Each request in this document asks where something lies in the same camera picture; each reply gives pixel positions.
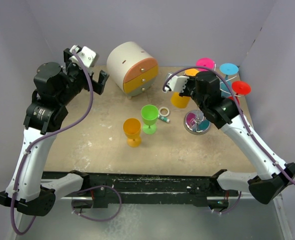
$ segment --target grey floor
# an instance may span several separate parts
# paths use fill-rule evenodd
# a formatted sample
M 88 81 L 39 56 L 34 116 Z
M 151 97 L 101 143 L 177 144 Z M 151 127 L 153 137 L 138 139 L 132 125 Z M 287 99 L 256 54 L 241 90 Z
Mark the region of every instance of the grey floor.
M 111 216 L 118 205 L 88 209 L 93 218 Z M 20 228 L 29 217 L 23 217 Z M 93 222 L 72 214 L 71 200 L 55 203 L 37 217 L 30 231 L 17 240 L 283 240 L 274 203 L 242 199 L 230 213 L 217 215 L 191 205 L 124 205 L 109 222 Z

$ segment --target roll of masking tape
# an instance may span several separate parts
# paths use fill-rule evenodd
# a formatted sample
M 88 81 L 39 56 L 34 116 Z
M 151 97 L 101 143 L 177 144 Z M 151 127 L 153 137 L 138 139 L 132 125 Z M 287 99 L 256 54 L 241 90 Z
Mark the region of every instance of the roll of masking tape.
M 162 117 L 167 117 L 167 116 L 170 114 L 170 110 L 169 110 L 167 107 L 162 106 L 162 107 L 160 107 L 160 108 L 158 109 L 158 114 L 159 114 L 160 116 L 162 116 Z

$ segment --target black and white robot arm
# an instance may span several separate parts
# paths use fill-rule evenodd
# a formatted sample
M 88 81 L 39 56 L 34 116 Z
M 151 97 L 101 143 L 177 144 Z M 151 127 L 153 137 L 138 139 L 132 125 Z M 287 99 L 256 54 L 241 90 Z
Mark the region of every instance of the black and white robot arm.
M 256 172 L 252 173 L 231 172 L 225 169 L 219 171 L 214 176 L 223 190 L 248 192 L 260 203 L 268 204 L 289 184 L 251 135 L 292 179 L 295 177 L 295 163 L 286 163 L 274 153 L 244 116 L 245 123 L 250 129 L 249 134 L 236 103 L 232 99 L 221 97 L 220 80 L 213 72 L 201 71 L 196 76 L 174 75 L 166 83 L 163 91 L 178 92 L 181 97 L 191 97 L 206 119 L 229 136 L 255 167 Z
M 7 207 L 11 206 L 13 194 L 16 193 L 14 206 L 18 212 L 26 215 L 45 216 L 56 200 L 90 187 L 89 176 L 76 170 L 60 179 L 41 185 L 44 167 L 56 135 L 37 142 L 29 152 L 26 152 L 29 144 L 59 130 L 68 114 L 66 105 L 82 89 L 90 90 L 86 75 L 72 51 L 75 51 L 82 60 L 95 93 L 99 95 L 103 93 L 109 77 L 101 70 L 98 82 L 93 80 L 93 67 L 99 55 L 86 46 L 74 45 L 70 49 L 65 49 L 63 52 L 65 66 L 48 62 L 38 68 L 34 77 L 36 90 L 32 94 L 32 103 L 27 108 L 24 119 L 24 137 L 16 169 L 6 190 L 0 192 L 0 204 Z M 17 173 L 25 155 L 17 190 L 14 190 Z

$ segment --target wall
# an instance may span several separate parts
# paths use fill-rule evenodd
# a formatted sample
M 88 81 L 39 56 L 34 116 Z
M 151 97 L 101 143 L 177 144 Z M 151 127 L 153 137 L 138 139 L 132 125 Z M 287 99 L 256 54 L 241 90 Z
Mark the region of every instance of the wall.
M 241 64 L 257 132 L 287 162 L 295 162 L 295 0 L 278 0 Z M 295 238 L 295 187 L 283 191 Z
M 18 161 L 36 69 L 52 59 L 27 3 L 0 1 L 0 192 Z M 9 208 L 0 205 L 0 240 L 10 229 L 9 219 Z
M 27 2 L 57 61 L 79 44 L 105 65 L 116 46 L 135 41 L 161 66 L 188 66 L 201 57 L 240 65 L 275 0 Z

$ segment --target wooden table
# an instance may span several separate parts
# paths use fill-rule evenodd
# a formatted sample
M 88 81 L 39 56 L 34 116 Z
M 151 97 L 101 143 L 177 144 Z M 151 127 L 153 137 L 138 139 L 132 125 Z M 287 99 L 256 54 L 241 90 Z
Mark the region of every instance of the wooden table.
M 105 66 L 97 66 L 95 79 L 100 69 L 106 71 Z M 211 176 L 220 169 L 254 172 L 239 148 L 214 125 L 204 135 L 193 135 L 184 128 L 183 118 L 196 109 L 196 104 L 191 100 L 187 108 L 176 108 L 170 102 L 172 94 L 162 92 L 166 74 L 179 69 L 160 67 L 153 86 L 131 100 L 110 78 L 104 93 L 94 96 L 87 118 L 57 136 L 44 170 L 195 176 Z M 88 103 L 89 93 L 82 91 L 67 106 L 69 114 L 63 126 L 81 117 Z M 169 108 L 170 123 L 158 120 L 156 133 L 142 132 L 141 145 L 132 148 L 127 145 L 123 123 L 128 118 L 137 118 L 143 124 L 141 108 L 147 104 Z M 240 105 L 251 123 L 244 97 Z

